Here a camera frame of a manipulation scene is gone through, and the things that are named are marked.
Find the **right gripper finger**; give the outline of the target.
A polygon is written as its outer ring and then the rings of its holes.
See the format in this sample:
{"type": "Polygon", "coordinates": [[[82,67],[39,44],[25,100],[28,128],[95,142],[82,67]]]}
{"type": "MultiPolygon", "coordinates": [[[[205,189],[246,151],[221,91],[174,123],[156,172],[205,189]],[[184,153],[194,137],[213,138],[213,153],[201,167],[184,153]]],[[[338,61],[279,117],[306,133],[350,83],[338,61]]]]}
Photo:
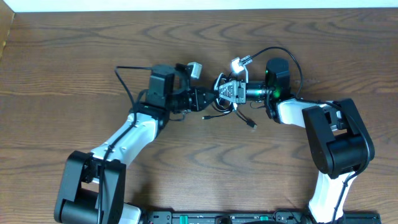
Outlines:
{"type": "Polygon", "coordinates": [[[219,92],[234,92],[236,88],[236,80],[226,82],[218,87],[219,92]]]}
{"type": "Polygon", "coordinates": [[[220,93],[219,97],[227,101],[236,101],[236,95],[230,92],[220,93]]]}

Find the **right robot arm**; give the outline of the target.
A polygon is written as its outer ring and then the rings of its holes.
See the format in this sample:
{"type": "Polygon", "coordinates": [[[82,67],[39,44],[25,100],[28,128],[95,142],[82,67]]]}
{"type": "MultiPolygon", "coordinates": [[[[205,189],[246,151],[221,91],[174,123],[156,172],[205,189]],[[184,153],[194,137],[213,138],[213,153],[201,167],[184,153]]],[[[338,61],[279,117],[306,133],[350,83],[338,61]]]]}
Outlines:
{"type": "Polygon", "coordinates": [[[261,101],[267,116],[279,124],[305,129],[310,152],[318,169],[309,220],[338,223],[349,188],[374,159],[374,145],[351,98],[312,101],[291,92],[289,63],[272,58],[266,63],[262,82],[239,80],[220,74],[215,80],[216,103],[233,108],[247,101],[261,101]]]}

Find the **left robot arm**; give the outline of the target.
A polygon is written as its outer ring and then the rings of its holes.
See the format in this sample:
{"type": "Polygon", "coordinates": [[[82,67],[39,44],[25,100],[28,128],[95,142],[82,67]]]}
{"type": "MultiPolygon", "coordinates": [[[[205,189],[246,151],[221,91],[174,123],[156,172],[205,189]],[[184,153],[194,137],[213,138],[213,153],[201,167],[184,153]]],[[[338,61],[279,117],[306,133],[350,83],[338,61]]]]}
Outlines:
{"type": "Polygon", "coordinates": [[[170,114],[197,112],[214,99],[211,90],[192,86],[202,65],[154,65],[149,87],[132,99],[126,122],[90,152],[73,151],[65,163],[54,219],[58,223],[143,223],[139,207],[124,201],[126,171],[165,128],[170,114]]]}

